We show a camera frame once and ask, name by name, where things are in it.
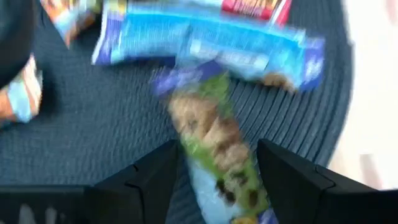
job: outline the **green snack wrapper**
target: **green snack wrapper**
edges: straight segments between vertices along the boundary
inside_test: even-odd
[[[210,61],[163,70],[153,83],[157,95],[167,96],[207,224],[258,223],[267,195],[228,104],[227,72]]]

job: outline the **floor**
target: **floor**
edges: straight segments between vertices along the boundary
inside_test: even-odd
[[[354,84],[329,168],[375,189],[397,189],[398,0],[343,2]]]

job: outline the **red label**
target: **red label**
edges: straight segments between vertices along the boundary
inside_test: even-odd
[[[273,0],[269,4],[269,0],[223,0],[221,8],[227,12],[269,20],[276,2]]]

